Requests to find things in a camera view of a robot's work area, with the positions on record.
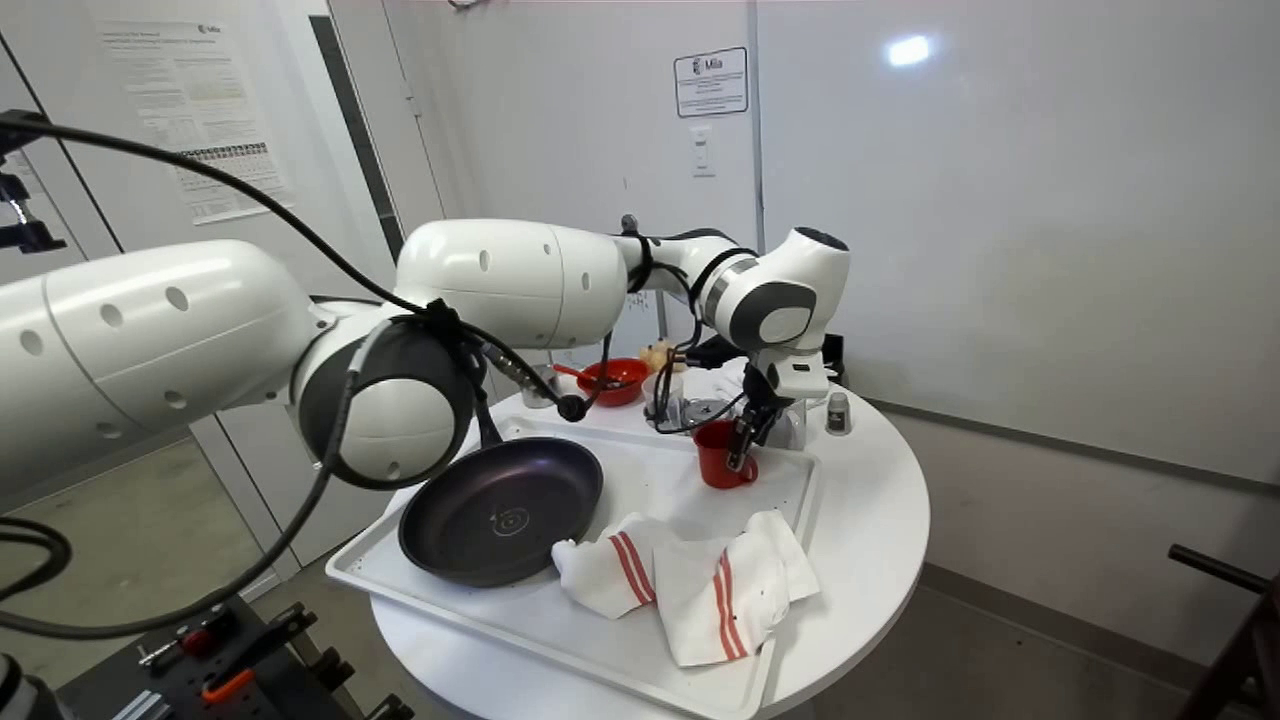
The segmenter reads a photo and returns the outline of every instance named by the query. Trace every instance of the floor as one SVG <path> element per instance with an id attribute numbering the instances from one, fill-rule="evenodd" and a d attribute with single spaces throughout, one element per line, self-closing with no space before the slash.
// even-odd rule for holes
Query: floor
<path id="1" fill-rule="evenodd" d="M 257 551 L 188 439 L 46 495 L 25 515 L 52 521 L 81 551 L 63 581 L 11 603 L 18 612 L 56 621 L 122 621 L 171 609 L 231 575 Z M 356 663 L 347 691 L 361 708 L 396 691 L 415 714 L 462 714 L 388 656 L 363 595 L 310 568 L 259 595 L 257 609 L 281 612 L 294 601 L 322 612 L 312 641 Z M 63 684 L 116 644 L 56 644 L 0 630 L 0 647 L 49 684 Z M 1185 687 L 1110 663 L 923 584 L 900 628 L 833 691 L 792 712 L 792 720 L 1158 720 L 1176 714 L 1179 698 Z"/>

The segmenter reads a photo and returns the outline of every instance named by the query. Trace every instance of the white table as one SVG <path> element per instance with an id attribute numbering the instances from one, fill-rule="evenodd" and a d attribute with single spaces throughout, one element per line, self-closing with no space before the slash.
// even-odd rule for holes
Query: white table
<path id="1" fill-rule="evenodd" d="M 558 421 L 525 396 L 496 404 L 505 414 Z M 777 637 L 777 669 L 766 712 L 790 712 L 833 687 L 859 663 L 905 612 L 927 542 L 927 486 L 905 435 L 859 396 L 847 393 L 853 430 L 827 435 L 823 414 L 807 421 L 802 442 L 818 459 L 819 513 L 807 556 L 823 593 L 790 612 Z M 640 406 L 592 412 L 583 425 L 612 430 L 653 430 Z M 396 660 L 436 696 L 474 714 L 577 720 L 577 714 L 670 714 L 644 696 L 598 684 L 548 660 L 479 641 L 464 628 L 430 621 L 392 601 L 373 601 L 373 621 Z"/>

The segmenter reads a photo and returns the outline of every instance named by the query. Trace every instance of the red bowl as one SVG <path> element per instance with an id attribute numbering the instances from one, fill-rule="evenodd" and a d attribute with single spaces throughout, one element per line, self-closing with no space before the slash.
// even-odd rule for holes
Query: red bowl
<path id="1" fill-rule="evenodd" d="M 601 363 L 577 372 L 577 387 L 598 396 L 601 406 L 626 406 L 640 400 L 640 383 L 647 378 L 647 363 L 644 358 L 609 358 L 609 372 L 601 372 Z"/>

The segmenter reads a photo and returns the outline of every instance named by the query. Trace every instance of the sticker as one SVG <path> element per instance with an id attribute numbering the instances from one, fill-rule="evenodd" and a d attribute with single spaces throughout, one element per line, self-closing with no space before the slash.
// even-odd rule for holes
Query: sticker
<path id="1" fill-rule="evenodd" d="M 676 57 L 676 114 L 739 114 L 749 110 L 749 47 Z"/>

